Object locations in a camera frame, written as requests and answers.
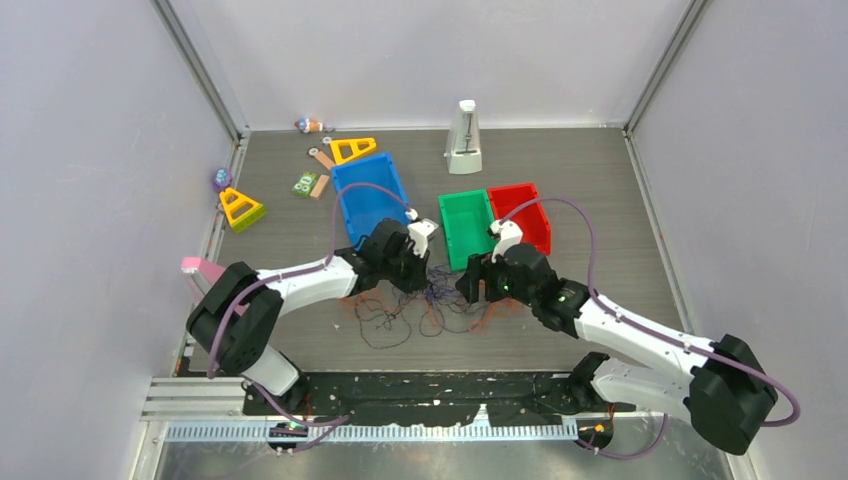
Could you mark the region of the pink tape dispenser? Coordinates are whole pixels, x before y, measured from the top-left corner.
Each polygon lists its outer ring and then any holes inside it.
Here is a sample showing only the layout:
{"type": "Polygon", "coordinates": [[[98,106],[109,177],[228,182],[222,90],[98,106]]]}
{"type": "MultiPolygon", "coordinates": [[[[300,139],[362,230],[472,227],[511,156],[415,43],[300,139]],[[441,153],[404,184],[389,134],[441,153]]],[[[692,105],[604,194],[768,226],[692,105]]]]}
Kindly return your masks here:
{"type": "Polygon", "coordinates": [[[185,257],[181,264],[182,274],[193,296],[199,303],[224,274],[226,268],[201,257],[185,257]]]}

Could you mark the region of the red plastic bin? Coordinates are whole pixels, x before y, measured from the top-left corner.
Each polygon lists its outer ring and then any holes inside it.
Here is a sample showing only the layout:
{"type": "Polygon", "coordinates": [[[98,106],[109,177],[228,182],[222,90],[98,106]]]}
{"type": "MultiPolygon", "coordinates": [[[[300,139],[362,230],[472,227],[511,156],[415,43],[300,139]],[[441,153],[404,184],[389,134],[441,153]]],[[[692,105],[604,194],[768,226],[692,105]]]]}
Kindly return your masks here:
{"type": "MultiPolygon", "coordinates": [[[[521,204],[538,198],[534,183],[520,183],[486,189],[496,220],[501,220],[521,204]]],[[[551,254],[552,230],[544,208],[540,203],[525,207],[511,220],[522,230],[522,241],[530,243],[544,255],[551,254]]]]}

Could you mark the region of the tan wooden block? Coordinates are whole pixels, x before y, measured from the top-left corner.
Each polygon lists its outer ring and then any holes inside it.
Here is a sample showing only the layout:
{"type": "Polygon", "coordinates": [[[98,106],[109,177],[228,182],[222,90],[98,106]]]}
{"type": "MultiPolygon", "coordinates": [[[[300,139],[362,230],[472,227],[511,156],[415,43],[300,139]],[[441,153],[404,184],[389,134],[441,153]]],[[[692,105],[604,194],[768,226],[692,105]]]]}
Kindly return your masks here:
{"type": "Polygon", "coordinates": [[[319,199],[323,192],[326,190],[330,181],[330,177],[328,175],[320,175],[312,190],[310,191],[310,197],[312,199],[319,199]]]}

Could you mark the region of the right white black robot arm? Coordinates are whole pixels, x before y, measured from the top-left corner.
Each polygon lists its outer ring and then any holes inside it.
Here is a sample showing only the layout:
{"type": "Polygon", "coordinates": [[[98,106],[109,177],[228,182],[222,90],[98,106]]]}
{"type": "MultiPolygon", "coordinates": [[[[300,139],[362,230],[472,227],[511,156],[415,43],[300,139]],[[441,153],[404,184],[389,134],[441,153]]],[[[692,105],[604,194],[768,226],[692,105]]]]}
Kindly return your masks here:
{"type": "Polygon", "coordinates": [[[713,341],[630,312],[588,286],[557,275],[545,255],[519,243],[502,255],[474,254],[455,283],[468,303],[515,300],[546,328],[633,359],[592,352],[574,369],[571,397],[584,410],[603,403],[646,407],[684,421],[712,446],[747,452],[777,403],[751,347],[726,334],[713,341]]]}

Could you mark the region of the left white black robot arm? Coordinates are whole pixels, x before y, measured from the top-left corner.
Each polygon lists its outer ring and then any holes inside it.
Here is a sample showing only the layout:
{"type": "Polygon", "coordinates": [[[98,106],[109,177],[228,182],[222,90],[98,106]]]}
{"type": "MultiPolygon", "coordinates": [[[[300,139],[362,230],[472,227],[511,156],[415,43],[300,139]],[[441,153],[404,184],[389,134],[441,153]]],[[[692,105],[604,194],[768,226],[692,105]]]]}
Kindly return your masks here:
{"type": "Polygon", "coordinates": [[[387,218],[353,247],[328,258],[277,270],[254,270],[244,262],[226,267],[186,320],[186,331],[227,375],[259,384],[280,412],[298,412],[307,398],[303,375],[269,344],[282,316],[325,300],[343,299],[387,281],[411,294],[424,289],[429,219],[402,224],[387,218]]]}

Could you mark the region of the blue plastic bin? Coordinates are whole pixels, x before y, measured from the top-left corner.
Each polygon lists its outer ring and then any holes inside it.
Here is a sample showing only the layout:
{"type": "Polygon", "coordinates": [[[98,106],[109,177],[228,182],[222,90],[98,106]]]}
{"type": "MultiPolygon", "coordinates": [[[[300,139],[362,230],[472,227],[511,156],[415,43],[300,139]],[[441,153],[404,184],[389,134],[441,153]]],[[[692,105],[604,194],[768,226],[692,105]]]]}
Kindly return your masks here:
{"type": "MultiPolygon", "coordinates": [[[[336,166],[331,172],[331,178],[337,191],[354,183],[369,183],[391,191],[404,204],[409,203],[393,158],[388,152],[336,166]]],[[[353,244],[363,235],[370,235],[383,219],[391,218],[404,225],[409,223],[404,206],[389,195],[368,187],[346,192],[340,201],[340,208],[353,244]]]]}

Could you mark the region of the yellow triangle toy on green block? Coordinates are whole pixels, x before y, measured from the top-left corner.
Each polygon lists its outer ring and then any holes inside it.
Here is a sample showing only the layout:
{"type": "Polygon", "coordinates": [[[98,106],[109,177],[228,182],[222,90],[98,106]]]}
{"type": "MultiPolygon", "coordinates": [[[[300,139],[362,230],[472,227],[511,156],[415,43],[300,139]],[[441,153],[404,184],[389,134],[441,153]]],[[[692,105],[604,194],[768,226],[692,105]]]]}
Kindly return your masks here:
{"type": "Polygon", "coordinates": [[[228,187],[219,193],[219,201],[230,228],[241,233],[262,219],[267,209],[264,204],[228,187]]]}

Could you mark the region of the small colourful figurine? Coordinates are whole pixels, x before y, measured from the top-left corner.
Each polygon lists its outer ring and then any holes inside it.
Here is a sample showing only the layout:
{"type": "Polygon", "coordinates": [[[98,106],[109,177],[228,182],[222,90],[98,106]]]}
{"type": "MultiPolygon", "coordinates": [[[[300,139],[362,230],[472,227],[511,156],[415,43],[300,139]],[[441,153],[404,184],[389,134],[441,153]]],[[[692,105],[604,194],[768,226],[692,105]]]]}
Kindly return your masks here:
{"type": "Polygon", "coordinates": [[[309,117],[299,118],[298,120],[293,122],[293,126],[296,130],[305,134],[323,132],[326,130],[325,124],[323,122],[309,117]]]}

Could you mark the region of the green plastic bin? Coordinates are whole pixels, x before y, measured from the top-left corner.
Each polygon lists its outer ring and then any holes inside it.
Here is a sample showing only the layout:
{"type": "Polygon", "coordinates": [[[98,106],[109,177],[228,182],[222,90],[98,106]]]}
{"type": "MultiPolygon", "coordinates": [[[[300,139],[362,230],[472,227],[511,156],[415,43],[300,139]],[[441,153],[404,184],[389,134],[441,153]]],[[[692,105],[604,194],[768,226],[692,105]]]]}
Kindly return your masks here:
{"type": "Polygon", "coordinates": [[[453,271],[464,270],[469,256],[494,249],[495,242],[488,229],[495,218],[486,190],[443,194],[438,197],[438,203],[453,271]]]}

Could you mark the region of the white metronome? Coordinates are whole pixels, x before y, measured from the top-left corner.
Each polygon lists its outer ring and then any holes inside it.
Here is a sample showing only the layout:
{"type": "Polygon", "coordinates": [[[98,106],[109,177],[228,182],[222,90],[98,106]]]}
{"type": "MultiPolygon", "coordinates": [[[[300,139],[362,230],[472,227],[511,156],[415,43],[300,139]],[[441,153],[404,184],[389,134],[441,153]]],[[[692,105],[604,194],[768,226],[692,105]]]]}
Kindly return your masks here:
{"type": "Polygon", "coordinates": [[[448,133],[444,158],[448,172],[467,175],[482,170],[477,105],[474,100],[461,100],[448,133]]]}

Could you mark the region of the purple round toy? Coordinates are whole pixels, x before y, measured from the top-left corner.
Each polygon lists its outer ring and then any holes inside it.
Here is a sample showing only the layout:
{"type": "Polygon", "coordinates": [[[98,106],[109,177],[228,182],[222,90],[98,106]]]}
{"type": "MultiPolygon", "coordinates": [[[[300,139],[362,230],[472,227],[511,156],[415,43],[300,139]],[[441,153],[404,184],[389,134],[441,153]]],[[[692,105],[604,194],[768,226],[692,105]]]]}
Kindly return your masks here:
{"type": "Polygon", "coordinates": [[[223,192],[231,187],[233,183],[233,175],[229,168],[221,167],[216,170],[212,178],[213,190],[216,193],[223,192]]]}

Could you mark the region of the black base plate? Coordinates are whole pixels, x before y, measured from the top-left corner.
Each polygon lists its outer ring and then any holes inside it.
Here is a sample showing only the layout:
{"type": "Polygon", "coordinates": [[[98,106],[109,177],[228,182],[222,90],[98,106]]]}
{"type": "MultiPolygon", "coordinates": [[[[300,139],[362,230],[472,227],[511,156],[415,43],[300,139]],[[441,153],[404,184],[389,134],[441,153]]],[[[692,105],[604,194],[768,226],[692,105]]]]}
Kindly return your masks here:
{"type": "Polygon", "coordinates": [[[307,372],[280,405],[319,421],[355,426],[465,426],[484,412],[495,426],[552,425],[566,415],[630,413],[610,406],[567,374],[512,372],[307,372]]]}

